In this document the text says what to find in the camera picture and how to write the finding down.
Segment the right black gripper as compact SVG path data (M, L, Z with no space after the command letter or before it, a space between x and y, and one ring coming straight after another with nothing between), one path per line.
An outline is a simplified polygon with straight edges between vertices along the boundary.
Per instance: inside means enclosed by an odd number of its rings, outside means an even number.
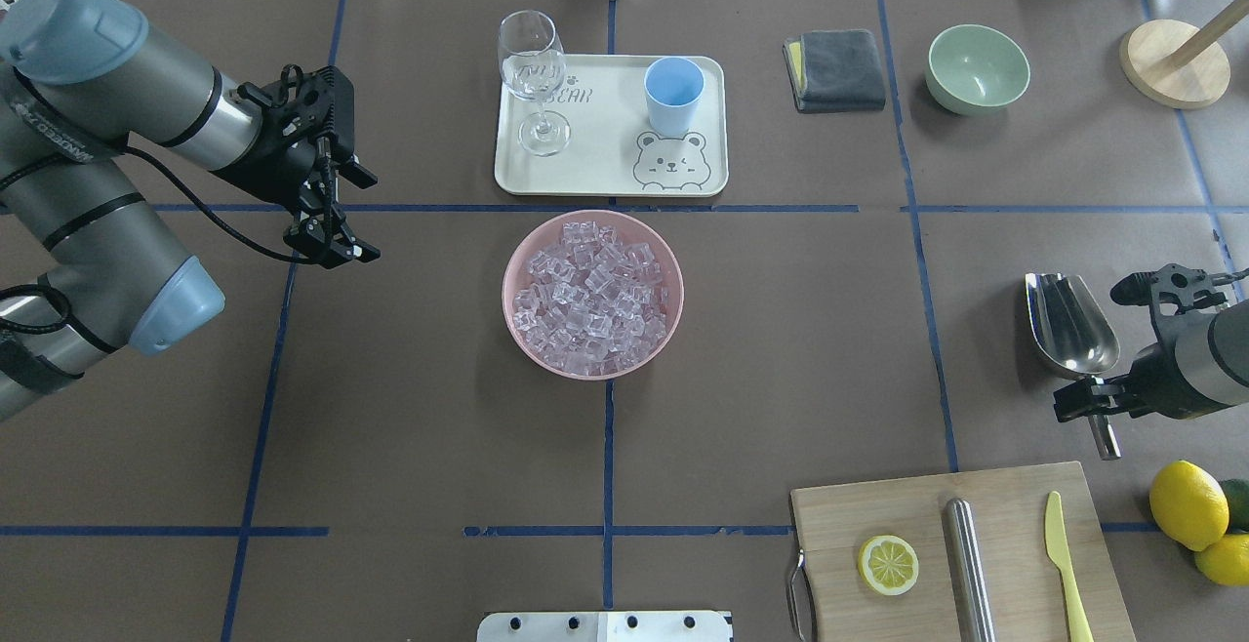
M1119 413L1195 420L1232 407L1232 305L1222 290L1229 285L1232 274L1180 264L1120 279L1112 302L1145 305L1157 341L1127 373L1057 390L1057 421Z

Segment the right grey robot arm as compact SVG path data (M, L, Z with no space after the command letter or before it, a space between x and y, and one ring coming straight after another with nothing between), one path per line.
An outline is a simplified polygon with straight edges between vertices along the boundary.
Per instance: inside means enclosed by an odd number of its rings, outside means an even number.
M1247 276L1167 264L1120 279L1112 302L1145 305L1157 341L1137 353L1127 373L1057 390L1057 421L1119 413L1187 421L1245 405L1248 304L1225 305L1222 289Z

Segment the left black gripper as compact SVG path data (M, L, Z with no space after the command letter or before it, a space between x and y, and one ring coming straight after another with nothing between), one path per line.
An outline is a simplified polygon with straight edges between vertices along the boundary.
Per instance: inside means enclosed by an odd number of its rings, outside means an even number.
M370 264L378 247L348 229L347 216L325 179L341 176L358 189L378 177L355 152L355 86L338 67L317 71L287 64L279 81L264 87L242 82L235 92L259 106L260 127L236 161L214 176L259 201L294 214L284 242L309 264Z

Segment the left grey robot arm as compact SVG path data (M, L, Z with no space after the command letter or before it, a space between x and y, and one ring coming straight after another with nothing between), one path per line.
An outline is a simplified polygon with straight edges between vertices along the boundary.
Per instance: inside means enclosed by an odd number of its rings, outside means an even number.
M285 210L281 262L335 269L378 249L338 184L376 184L355 152L355 90L326 65L236 82L121 0L2 0L2 212L51 255L2 291L2 416L130 347L160 353L224 312L224 294L117 166L139 136Z

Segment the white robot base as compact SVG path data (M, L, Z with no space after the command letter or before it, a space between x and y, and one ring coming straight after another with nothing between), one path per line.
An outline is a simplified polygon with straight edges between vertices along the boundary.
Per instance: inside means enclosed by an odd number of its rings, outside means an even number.
M477 641L733 641L729 612L712 610L500 612Z

